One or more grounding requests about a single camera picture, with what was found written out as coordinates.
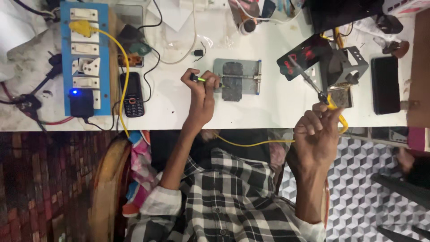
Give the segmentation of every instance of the white table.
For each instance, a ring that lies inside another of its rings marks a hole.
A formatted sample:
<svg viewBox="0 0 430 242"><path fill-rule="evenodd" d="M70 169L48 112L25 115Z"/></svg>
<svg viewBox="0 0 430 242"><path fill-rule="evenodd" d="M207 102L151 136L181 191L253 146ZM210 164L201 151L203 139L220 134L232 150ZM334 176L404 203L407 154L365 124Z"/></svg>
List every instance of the white table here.
<svg viewBox="0 0 430 242"><path fill-rule="evenodd" d="M412 48L414 36L415 17L400 18L405 29L401 33L402 39L408 40L411 48L405 57L399 60L399 83L400 99L407 100L409 97L409 82L412 65ZM225 102L220 93L215 94L215 112L212 120L204 128L279 128L294 127L304 111L311 108L312 104L318 102L317 95L313 89L304 83L302 77L287 81L280 74L276 60L303 42L313 34L312 26L307 25L304 15L301 13L295 20L275 25L263 23L258 26L255 33L241 37L240 44L234 49L208 49L207 54L200 61L192 63L194 56L187 57L183 62L176 65L159 66L147 75L152 86L153 95L145 104L145 115L139 118L126 118L124 121L129 130L155 130L155 129L181 129L187 117L190 105L190 91L179 78L189 68L197 68L202 72L212 70L213 61L216 58L262 60L261 93L256 95L243 95L240 102ZM13 56L21 57L21 71L16 78L7 81L7 86L12 94L28 93L44 78L50 69L47 63L49 55L46 51L58 53L61 46L58 36L58 27L50 30L40 37L41 43L32 41L24 47L13 51ZM369 35L358 35L354 38L348 37L345 47L357 46L361 55L367 62L370 59L383 56L380 47ZM159 50L162 59L175 61L187 51L183 50ZM37 61L25 61L25 58L34 58ZM149 54L145 57L144 68L131 68L130 71L138 71L142 75L151 68L157 59ZM142 80L144 95L149 95L146 83ZM38 93L43 102L39 110L39 117L45 121L58 121L64 116L64 97L62 92L62 76L51 80ZM50 90L53 96L42 93ZM350 127L377 127L377 126L406 126L406 112L401 111L389 115L376 115L373 112L372 84L370 67L359 80L359 84L352 87L353 107L344 111L344 117ZM0 90L0 98L7 100L3 91ZM37 124L22 114L16 107L0 105L0 130L2 131L39 131ZM110 128L111 116L98 116L90 118L90 121L102 128ZM46 126L47 130L98 130L96 127L83 123L82 119L74 118L68 123L55 126Z"/></svg>

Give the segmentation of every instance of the power strip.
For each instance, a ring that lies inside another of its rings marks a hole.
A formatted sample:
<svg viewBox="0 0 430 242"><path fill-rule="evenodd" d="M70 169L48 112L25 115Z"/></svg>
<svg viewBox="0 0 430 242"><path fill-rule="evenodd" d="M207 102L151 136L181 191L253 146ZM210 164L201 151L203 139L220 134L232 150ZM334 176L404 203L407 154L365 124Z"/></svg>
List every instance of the power strip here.
<svg viewBox="0 0 430 242"><path fill-rule="evenodd" d="M92 27L109 32L108 5L64 1L60 3L60 8L64 114L71 115L70 93L83 93L79 90L91 89L94 115L110 115L109 38L98 32L88 38L69 28L71 21L84 19Z"/></svg>

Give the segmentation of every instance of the black and white checkered shirt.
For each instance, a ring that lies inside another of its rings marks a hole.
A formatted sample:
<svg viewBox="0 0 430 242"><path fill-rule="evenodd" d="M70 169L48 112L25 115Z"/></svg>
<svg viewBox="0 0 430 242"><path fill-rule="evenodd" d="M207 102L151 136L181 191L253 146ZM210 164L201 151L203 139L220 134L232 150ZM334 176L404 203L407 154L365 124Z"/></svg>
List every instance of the black and white checkered shirt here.
<svg viewBox="0 0 430 242"><path fill-rule="evenodd" d="M274 194L269 164L213 149L212 168L191 157L180 191L157 186L129 220L126 241L324 241L323 223L295 216L294 205Z"/></svg>

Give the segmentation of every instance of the shirt cuff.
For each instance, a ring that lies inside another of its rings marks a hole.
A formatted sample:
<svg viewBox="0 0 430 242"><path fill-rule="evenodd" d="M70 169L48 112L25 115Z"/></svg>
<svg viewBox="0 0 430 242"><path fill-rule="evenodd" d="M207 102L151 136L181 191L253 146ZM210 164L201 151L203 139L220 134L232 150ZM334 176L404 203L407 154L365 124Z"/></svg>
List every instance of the shirt cuff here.
<svg viewBox="0 0 430 242"><path fill-rule="evenodd" d="M323 222L319 222L317 224L310 224L299 218L297 218L297 220L298 230L300 231L301 236L306 241L323 242L326 239L326 229L324 228Z"/></svg>
<svg viewBox="0 0 430 242"><path fill-rule="evenodd" d="M140 213L149 216L178 216L181 200L181 191L156 186L140 207Z"/></svg>

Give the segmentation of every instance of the green screwdriver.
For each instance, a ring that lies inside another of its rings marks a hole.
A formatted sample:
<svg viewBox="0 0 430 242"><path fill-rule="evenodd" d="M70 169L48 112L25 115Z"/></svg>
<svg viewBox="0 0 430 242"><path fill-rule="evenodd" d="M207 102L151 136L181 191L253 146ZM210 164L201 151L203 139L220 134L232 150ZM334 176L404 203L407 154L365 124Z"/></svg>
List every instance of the green screwdriver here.
<svg viewBox="0 0 430 242"><path fill-rule="evenodd" d="M191 73L190 80L192 80L192 81L206 81L205 79L196 76L194 73ZM224 86L223 84L220 83L219 87L224 88L226 86Z"/></svg>

